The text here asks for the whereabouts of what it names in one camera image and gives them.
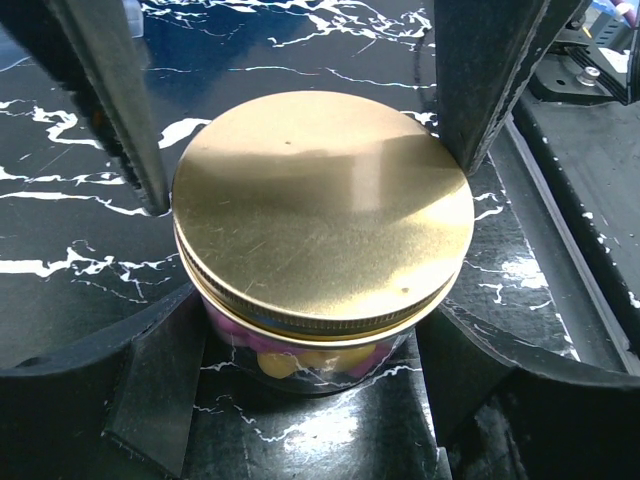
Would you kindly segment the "scooped star candies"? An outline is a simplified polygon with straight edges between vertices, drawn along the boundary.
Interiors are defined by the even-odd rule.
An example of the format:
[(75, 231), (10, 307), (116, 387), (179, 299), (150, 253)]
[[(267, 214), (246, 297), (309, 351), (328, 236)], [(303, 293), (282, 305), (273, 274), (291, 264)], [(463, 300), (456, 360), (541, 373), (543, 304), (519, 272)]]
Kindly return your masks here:
[(400, 335), (355, 348), (308, 349), (256, 334), (210, 304), (205, 308), (213, 330), (229, 348), (234, 364), (280, 382), (353, 383), (384, 364), (406, 340)]

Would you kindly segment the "gold jar lid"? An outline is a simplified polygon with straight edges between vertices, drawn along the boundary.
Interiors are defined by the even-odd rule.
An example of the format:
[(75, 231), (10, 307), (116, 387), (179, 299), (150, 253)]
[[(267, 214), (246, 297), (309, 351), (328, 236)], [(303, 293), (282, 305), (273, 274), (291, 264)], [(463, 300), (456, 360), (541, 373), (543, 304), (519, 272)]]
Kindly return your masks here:
[(215, 308), (279, 341), (337, 347), (429, 314), (475, 220), (465, 173), (418, 121), (329, 91), (215, 118), (177, 164), (172, 213), (184, 267)]

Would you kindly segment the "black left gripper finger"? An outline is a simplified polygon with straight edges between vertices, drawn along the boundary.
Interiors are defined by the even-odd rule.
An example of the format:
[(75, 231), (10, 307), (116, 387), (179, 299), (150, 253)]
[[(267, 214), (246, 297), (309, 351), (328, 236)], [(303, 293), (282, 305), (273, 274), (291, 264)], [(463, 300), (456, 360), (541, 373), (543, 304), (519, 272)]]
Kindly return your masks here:
[(166, 213), (166, 174), (122, 2), (4, 1), (1, 24), (71, 93), (145, 210)]
[(559, 33), (582, 14), (577, 0), (436, 1), (440, 141), (475, 173)]

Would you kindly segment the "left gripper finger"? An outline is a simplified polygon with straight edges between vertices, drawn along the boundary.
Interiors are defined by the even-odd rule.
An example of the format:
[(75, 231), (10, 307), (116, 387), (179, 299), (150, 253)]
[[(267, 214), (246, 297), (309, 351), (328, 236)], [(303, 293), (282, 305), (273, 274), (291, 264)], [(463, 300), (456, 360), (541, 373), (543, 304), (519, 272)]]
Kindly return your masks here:
[(206, 338), (199, 293), (178, 289), (2, 370), (2, 478), (179, 478)]
[(453, 478), (638, 478), (638, 377), (547, 351), (450, 301), (416, 334)]

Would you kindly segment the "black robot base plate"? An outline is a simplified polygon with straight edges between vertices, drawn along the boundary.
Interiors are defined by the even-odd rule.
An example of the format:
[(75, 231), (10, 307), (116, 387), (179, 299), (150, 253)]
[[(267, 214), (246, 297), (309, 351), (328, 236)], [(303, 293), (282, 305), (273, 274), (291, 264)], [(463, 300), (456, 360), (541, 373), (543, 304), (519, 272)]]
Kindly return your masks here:
[(639, 107), (543, 102), (526, 93), (514, 123), (639, 366)]

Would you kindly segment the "clear plastic jar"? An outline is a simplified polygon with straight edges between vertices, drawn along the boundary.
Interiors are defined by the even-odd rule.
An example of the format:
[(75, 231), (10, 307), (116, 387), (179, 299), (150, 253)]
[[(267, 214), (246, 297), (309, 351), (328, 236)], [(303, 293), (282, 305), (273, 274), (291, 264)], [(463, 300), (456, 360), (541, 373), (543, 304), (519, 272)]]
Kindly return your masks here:
[(327, 310), (202, 294), (227, 361), (272, 388), (309, 396), (347, 390), (378, 372), (424, 317), (427, 302)]

